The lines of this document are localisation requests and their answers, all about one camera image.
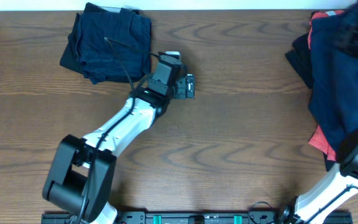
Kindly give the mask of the navy blue denim shorts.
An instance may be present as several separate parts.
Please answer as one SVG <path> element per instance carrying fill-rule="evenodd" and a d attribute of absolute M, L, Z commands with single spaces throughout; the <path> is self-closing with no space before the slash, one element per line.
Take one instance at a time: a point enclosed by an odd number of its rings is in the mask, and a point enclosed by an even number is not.
<path fill-rule="evenodd" d="M 341 11 L 317 13 L 311 20 L 313 94 L 309 109 L 335 152 L 358 128 L 358 59 L 337 48 Z"/>

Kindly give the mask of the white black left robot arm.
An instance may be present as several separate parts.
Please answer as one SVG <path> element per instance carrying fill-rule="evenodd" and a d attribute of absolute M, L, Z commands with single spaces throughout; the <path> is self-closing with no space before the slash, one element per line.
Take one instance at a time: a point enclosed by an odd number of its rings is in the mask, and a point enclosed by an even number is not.
<path fill-rule="evenodd" d="M 42 197 L 70 215 L 60 223 L 115 223 L 118 211 L 109 202 L 116 161 L 124 149 L 164 114 L 171 99 L 195 95 L 195 77 L 186 74 L 169 87 L 168 95 L 151 86 L 132 88 L 123 108 L 82 138 L 71 134 L 57 147 Z"/>

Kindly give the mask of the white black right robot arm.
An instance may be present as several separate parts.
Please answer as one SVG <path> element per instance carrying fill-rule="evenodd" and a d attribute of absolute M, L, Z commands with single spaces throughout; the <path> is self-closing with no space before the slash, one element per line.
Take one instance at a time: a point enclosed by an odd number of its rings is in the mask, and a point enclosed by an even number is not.
<path fill-rule="evenodd" d="M 334 213 L 358 194 L 358 1 L 345 10 L 314 12 L 310 31 L 286 58 L 312 91 L 317 122 L 310 144 L 324 156 L 326 175 L 284 208 L 280 223 L 350 223 Z"/>

